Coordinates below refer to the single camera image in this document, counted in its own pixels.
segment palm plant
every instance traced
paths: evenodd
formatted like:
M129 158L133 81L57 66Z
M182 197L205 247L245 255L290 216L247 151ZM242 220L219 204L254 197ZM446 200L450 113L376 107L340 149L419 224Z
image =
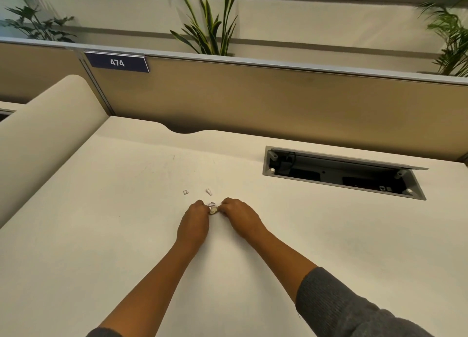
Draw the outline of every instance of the palm plant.
M41 11L37 0L23 0L25 3L24 7L6 8L11 13L19 16L18 19L5 19L1 22L1 25L13 27L26 34L28 39L38 40L51 40L51 41L65 41L73 43L70 36L76 36L74 34L66 33L59 28L65 25L68 21L74 19L74 17L65 17L62 19L50 18L45 21L41 21L38 18L38 12Z
M433 19L427 28L445 41L441 56L434 61L438 74L468 77L468 29L443 5L427 2L419 8L421 15L426 13Z
M179 35L175 31L171 30L171 34L184 44L189 45L198 54L228 56L227 51L234 33L234 29L236 27L235 21L237 16L234 18L229 27L227 27L227 21L229 19L229 13L231 12L231 8L235 0L224 0L224 13L222 21L219 20L219 14L216 16L216 18L213 18L208 0L199 1L203 10L207 35L205 34L205 31L202 29L200 24L198 24L189 0L184 0L184 2L190 11L190 15L187 15L190 19L190 25L184 24L185 28L182 28L182 31L185 34L190 35L195 40L196 45L198 45L198 49L189 40ZM220 25L222 25L221 44L218 45L217 33Z

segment metal partition frame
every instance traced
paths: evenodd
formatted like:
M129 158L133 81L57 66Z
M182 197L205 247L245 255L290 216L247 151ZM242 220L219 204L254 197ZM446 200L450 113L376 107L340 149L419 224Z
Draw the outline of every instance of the metal partition frame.
M111 114L174 131L224 130L450 161L468 150L465 78L10 40L73 50ZM151 72L93 68L85 50L144 55Z

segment navy blue label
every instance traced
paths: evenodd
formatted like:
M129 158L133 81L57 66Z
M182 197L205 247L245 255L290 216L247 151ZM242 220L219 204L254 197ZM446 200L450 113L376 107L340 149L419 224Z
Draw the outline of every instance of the navy blue label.
M149 68L144 56L95 51L85 51L85 55L92 67L149 73Z

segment white desk surface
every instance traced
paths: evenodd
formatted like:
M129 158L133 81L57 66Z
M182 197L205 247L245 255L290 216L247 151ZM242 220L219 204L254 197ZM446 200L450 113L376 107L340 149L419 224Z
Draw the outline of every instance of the white desk surface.
M428 167L417 171L427 201L263 176L266 145ZM380 307L436 336L466 333L463 164L218 131L177 134L111 117L0 230L0 336L84 337L164 256L189 204L227 196L249 203L280 239ZM216 214L158 336L313 333Z

